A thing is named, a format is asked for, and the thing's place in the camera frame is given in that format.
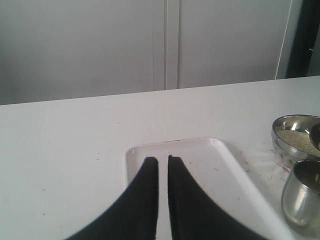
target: rice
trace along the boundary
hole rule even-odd
[[[276,133],[282,140],[296,149],[320,157],[320,151],[312,144],[308,133],[291,130],[280,130]]]

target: metal spoon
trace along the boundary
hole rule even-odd
[[[309,138],[314,147],[320,151],[320,122],[311,128]]]

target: metal bowl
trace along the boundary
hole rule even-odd
[[[295,148],[280,138],[277,132],[291,130],[309,134],[311,128],[317,123],[320,123],[320,117],[311,115],[287,115],[279,117],[273,122],[271,133],[273,147],[283,164],[288,168],[291,168],[299,160],[320,160],[320,157]]]

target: silver bowl rim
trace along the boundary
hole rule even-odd
[[[314,115],[306,115],[306,114],[291,114],[291,115],[284,115],[284,116],[281,116],[281,117],[278,117],[276,120],[273,121],[272,123],[272,131],[274,132],[274,134],[279,138],[281,139],[284,143],[286,143],[287,145],[289,145],[291,148],[294,148],[295,150],[297,151],[300,151],[304,154],[307,154],[307,155],[310,155],[312,156],[313,158],[318,158],[320,160],[320,157],[319,156],[316,156],[316,155],[313,155],[312,153],[309,153],[309,152],[305,152],[305,151],[302,151],[294,146],[292,146],[291,144],[289,144],[288,142],[286,142],[285,140],[283,140],[278,134],[277,134],[277,131],[275,131],[275,128],[276,128],[276,122],[281,120],[281,119],[284,119],[284,118],[287,118],[287,117],[311,117],[311,118],[315,118],[315,119],[319,119],[319,123],[320,123],[320,116],[314,116]]]
[[[313,163],[314,163],[314,162],[318,162],[318,163],[320,163],[320,160],[301,159],[301,160],[299,160],[299,161],[296,161],[296,162],[293,164],[290,172],[291,172],[291,174],[293,174],[293,175],[295,176],[295,178],[296,178],[303,186],[305,186],[308,190],[310,190],[311,192],[313,192],[313,193],[315,193],[315,194],[320,195],[320,191],[313,190],[311,187],[305,185],[305,184],[297,177],[297,175],[296,175],[296,173],[295,173],[295,168],[296,168],[296,166],[297,166],[298,164],[300,164],[300,163],[306,163],[306,162],[313,162]]]

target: white rectangular tray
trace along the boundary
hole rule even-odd
[[[153,156],[159,161],[157,240],[172,239],[167,188],[168,155],[182,158],[202,189],[236,220],[267,239],[294,239],[288,226],[268,204],[227,146],[216,138],[204,137],[141,145],[126,153],[128,184],[146,157]]]

